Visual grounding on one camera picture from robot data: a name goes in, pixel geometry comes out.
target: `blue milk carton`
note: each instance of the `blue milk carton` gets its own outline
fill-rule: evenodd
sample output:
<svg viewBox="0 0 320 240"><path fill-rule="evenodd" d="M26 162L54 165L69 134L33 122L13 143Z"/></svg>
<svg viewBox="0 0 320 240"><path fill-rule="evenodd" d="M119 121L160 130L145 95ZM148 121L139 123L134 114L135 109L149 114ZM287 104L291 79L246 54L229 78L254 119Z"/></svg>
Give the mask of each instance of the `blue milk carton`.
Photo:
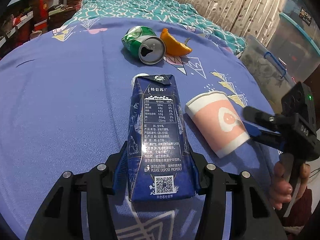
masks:
<svg viewBox="0 0 320 240"><path fill-rule="evenodd" d="M195 195L193 165L173 75L135 79L127 154L130 201Z"/></svg>

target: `finger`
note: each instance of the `finger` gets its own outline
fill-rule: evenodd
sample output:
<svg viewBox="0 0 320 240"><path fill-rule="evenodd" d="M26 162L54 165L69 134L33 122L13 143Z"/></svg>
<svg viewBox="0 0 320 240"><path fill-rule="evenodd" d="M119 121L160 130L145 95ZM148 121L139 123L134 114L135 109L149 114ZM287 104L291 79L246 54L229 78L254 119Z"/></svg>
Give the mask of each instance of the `finger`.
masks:
<svg viewBox="0 0 320 240"><path fill-rule="evenodd" d="M303 165L300 166L300 178L308 179L310 176L310 170L311 170L310 165L303 163Z"/></svg>
<svg viewBox="0 0 320 240"><path fill-rule="evenodd" d="M281 195L289 195L292 192L292 186L284 178L274 177L272 183L273 189Z"/></svg>
<svg viewBox="0 0 320 240"><path fill-rule="evenodd" d="M277 209L277 210L282 209L282 203L276 202L273 198L270 198L269 202L270 202L271 206L273 206L275 209Z"/></svg>
<svg viewBox="0 0 320 240"><path fill-rule="evenodd" d="M310 165L306 164L306 163L304 163L300 167L301 184L300 184L300 188L297 193L296 201L303 196L303 194L307 188L307 183L308 183L308 179L310 176L310 170L311 170Z"/></svg>
<svg viewBox="0 0 320 240"><path fill-rule="evenodd" d="M285 168L284 166L281 164L281 162L277 162L273 168L274 172L275 172L275 176L277 177L282 177L284 175L285 172Z"/></svg>
<svg viewBox="0 0 320 240"><path fill-rule="evenodd" d="M291 201L291 195L282 195L276 192L272 187L269 190L270 197L279 203L288 203Z"/></svg>

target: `orange peel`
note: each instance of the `orange peel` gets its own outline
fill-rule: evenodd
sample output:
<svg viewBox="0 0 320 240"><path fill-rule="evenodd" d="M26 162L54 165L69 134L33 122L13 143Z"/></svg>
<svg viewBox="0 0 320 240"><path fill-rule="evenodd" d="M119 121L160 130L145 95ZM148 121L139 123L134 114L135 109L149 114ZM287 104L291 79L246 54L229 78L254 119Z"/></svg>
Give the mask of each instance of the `orange peel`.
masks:
<svg viewBox="0 0 320 240"><path fill-rule="evenodd" d="M177 41L166 28L162 30L160 39L165 44L166 53L172 56L184 56L192 51L187 45Z"/></svg>

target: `plastic storage box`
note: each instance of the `plastic storage box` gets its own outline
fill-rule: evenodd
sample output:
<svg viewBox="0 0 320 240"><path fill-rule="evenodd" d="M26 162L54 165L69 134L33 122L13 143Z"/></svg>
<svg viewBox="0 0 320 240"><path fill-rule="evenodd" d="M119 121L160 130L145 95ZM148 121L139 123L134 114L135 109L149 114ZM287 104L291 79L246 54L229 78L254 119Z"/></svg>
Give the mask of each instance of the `plastic storage box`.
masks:
<svg viewBox="0 0 320 240"><path fill-rule="evenodd" d="M286 63L295 82L305 81L320 64L320 50L307 33L289 16L279 14L280 21L268 50Z"/></svg>
<svg viewBox="0 0 320 240"><path fill-rule="evenodd" d="M320 47L320 30L302 0L286 0L282 12L294 20Z"/></svg>
<svg viewBox="0 0 320 240"><path fill-rule="evenodd" d="M285 68L252 35L240 60L256 80L275 113L282 112L281 98L295 85Z"/></svg>

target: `can opening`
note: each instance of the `can opening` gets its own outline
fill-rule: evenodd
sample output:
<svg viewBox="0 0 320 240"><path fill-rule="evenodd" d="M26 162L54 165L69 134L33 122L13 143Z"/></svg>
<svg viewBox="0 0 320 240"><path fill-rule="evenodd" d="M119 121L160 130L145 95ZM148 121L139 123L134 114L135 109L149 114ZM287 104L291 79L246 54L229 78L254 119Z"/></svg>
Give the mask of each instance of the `can opening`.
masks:
<svg viewBox="0 0 320 240"><path fill-rule="evenodd" d="M148 55L150 52L153 52L153 50L148 49L147 47L144 47L144 46L141 48L141 56L143 56L143 57Z"/></svg>

